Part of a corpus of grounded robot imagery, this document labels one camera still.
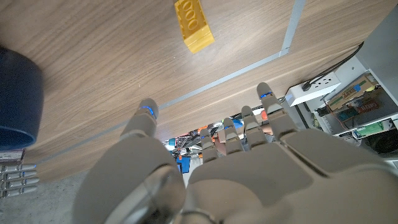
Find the white shelf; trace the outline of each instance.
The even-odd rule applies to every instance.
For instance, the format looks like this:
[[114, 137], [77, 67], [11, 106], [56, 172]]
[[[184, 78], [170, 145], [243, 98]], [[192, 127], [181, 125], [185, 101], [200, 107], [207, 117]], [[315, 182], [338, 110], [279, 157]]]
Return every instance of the white shelf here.
[[345, 121], [343, 124], [347, 125], [348, 128], [342, 127], [338, 119], [334, 117], [332, 114], [327, 114], [321, 118], [317, 116], [317, 119], [319, 121], [321, 120], [320, 124], [322, 129], [324, 129], [322, 126], [323, 123], [324, 127], [327, 128], [328, 130], [327, 132], [329, 132], [332, 135], [338, 136], [340, 134], [354, 131], [357, 128], [373, 124], [379, 121], [384, 121], [389, 118], [392, 118], [394, 120], [394, 118], [398, 116], [398, 106], [385, 91], [383, 91], [380, 95], [378, 95], [377, 100], [378, 102], [380, 102], [379, 109], [359, 114], [355, 116], [354, 119], [349, 119]]

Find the power outlet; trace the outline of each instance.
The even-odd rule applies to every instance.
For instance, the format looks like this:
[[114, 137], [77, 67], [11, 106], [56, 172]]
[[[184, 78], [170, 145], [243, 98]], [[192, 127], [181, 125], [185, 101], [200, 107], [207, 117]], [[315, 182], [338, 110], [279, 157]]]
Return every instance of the power outlet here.
[[316, 97], [326, 95], [341, 84], [334, 72], [329, 73], [321, 80], [318, 80], [316, 83], [312, 84], [308, 91], [302, 90], [304, 83], [293, 86], [287, 91], [285, 99], [289, 106], [294, 106], [299, 103], [312, 100]]

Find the blue container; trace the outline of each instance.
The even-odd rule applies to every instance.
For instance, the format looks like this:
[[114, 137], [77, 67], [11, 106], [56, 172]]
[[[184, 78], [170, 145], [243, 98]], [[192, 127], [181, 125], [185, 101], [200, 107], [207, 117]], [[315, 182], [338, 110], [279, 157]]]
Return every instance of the blue container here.
[[0, 47], [0, 151], [36, 142], [43, 99], [43, 77], [38, 66]]

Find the wooden table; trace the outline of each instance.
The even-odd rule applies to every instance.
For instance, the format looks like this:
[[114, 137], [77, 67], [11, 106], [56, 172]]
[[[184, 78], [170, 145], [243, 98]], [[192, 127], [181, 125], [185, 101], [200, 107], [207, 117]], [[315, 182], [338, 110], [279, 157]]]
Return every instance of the wooden table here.
[[40, 132], [25, 156], [41, 179], [89, 169], [143, 98], [162, 105], [157, 137], [165, 140], [259, 105], [259, 82], [282, 96], [350, 54], [397, 3], [308, 0], [288, 54], [166, 107], [280, 52], [295, 2], [201, 4], [216, 41], [193, 55], [172, 0], [0, 2], [0, 44], [44, 72]]

